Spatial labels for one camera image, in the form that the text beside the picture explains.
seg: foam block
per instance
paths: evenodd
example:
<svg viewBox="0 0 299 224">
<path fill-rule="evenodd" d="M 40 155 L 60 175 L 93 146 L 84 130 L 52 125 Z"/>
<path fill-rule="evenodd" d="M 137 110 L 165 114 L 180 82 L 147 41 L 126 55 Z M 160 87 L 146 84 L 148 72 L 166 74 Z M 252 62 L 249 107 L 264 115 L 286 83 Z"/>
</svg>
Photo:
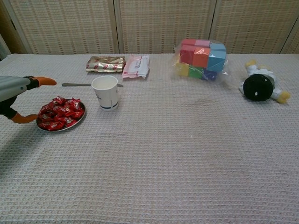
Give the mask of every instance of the foam block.
<svg viewBox="0 0 299 224">
<path fill-rule="evenodd" d="M 182 45 L 191 45 L 195 46 L 196 40 L 195 39 L 184 39 L 182 41 Z"/>
<path fill-rule="evenodd" d="M 210 49 L 226 52 L 226 48 L 223 43 L 210 43 Z"/>
<path fill-rule="evenodd" d="M 196 47 L 210 48 L 210 42 L 205 40 L 196 40 Z"/>
<path fill-rule="evenodd" d="M 201 78 L 202 75 L 204 74 L 203 68 L 195 68 L 193 66 L 189 66 L 189 77 L 193 78 Z"/>
<path fill-rule="evenodd" d="M 181 63 L 192 64 L 195 47 L 183 45 L 180 50 L 179 61 Z"/>
<path fill-rule="evenodd" d="M 194 51 L 192 66 L 206 68 L 210 55 L 209 48 L 196 48 Z"/>
<path fill-rule="evenodd" d="M 211 50 L 206 69 L 208 71 L 217 71 L 217 72 L 222 71 L 225 58 L 226 58 L 226 52 Z"/>
<path fill-rule="evenodd" d="M 189 74 L 189 65 L 185 63 L 176 63 L 176 71 L 180 76 L 187 77 Z"/>
<path fill-rule="evenodd" d="M 203 69 L 204 75 L 201 79 L 205 80 L 211 80 L 214 81 L 217 78 L 217 72 L 216 71 L 208 71 L 207 69 Z"/>
</svg>

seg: red candy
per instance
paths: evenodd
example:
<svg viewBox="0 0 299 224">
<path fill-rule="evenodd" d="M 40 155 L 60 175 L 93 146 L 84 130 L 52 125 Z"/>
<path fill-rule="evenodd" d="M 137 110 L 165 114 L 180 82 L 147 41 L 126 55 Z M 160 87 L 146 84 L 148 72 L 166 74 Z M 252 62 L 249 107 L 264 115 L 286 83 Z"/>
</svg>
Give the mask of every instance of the red candy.
<svg viewBox="0 0 299 224">
<path fill-rule="evenodd" d="M 55 99 L 53 99 L 53 102 L 58 103 L 59 105 L 63 105 L 65 103 L 66 99 L 63 97 L 56 97 Z"/>
<path fill-rule="evenodd" d="M 56 97 L 41 108 L 37 122 L 42 129 L 57 131 L 76 124 L 83 114 L 80 99 Z"/>
<path fill-rule="evenodd" d="M 60 121 L 59 121 L 59 122 L 53 122 L 53 123 L 50 124 L 50 126 L 48 126 L 47 129 L 48 129 L 49 131 L 57 131 L 57 130 L 62 129 L 63 126 L 64 126 L 64 124 L 61 123 Z"/>
</svg>

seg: gold wrapper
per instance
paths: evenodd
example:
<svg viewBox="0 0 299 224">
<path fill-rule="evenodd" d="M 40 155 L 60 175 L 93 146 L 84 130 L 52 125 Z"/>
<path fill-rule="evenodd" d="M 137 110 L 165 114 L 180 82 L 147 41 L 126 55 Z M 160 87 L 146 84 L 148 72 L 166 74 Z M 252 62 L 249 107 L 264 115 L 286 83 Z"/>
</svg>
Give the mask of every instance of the gold wrapper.
<svg viewBox="0 0 299 224">
<path fill-rule="evenodd" d="M 122 72 L 125 64 L 125 57 L 92 56 L 86 64 L 86 71 Z"/>
</svg>

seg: cup rim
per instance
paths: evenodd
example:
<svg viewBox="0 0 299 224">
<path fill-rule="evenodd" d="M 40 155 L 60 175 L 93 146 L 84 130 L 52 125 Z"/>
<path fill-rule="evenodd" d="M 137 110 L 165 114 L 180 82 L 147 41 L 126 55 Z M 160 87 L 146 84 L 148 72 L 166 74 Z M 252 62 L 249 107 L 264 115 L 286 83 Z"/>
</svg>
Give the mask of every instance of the cup rim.
<svg viewBox="0 0 299 224">
<path fill-rule="evenodd" d="M 111 87 L 111 88 L 105 88 L 105 89 L 98 89 L 98 88 L 95 88 L 95 87 L 93 86 L 94 81 L 96 81 L 97 79 L 104 78 L 104 77 L 111 77 L 111 78 L 113 78 L 113 79 L 116 81 L 115 85 L 114 85 L 113 87 Z M 96 77 L 96 78 L 92 81 L 92 88 L 95 89 L 95 90 L 99 90 L 99 91 L 100 91 L 100 90 L 110 90 L 110 89 L 114 88 L 117 84 L 118 84 L 118 79 L 115 78 L 114 76 L 100 76 L 100 77 Z"/>
</svg>

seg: blue block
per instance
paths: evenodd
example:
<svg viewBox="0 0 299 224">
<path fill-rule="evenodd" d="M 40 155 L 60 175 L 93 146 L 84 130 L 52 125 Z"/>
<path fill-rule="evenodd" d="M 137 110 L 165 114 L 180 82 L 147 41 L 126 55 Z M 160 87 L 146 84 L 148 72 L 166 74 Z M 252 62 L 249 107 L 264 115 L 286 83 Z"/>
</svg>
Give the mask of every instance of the blue block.
<svg viewBox="0 0 299 224">
<path fill-rule="evenodd" d="M 217 78 L 217 72 L 216 71 L 208 71 L 207 69 L 204 69 L 204 74 L 201 77 L 201 79 L 210 80 L 210 81 L 215 81 L 216 78 Z"/>
<path fill-rule="evenodd" d="M 223 43 L 210 43 L 210 49 L 226 52 L 226 48 Z"/>
<path fill-rule="evenodd" d="M 225 51 L 211 50 L 209 60 L 207 62 L 208 71 L 222 71 L 226 59 Z"/>
</svg>

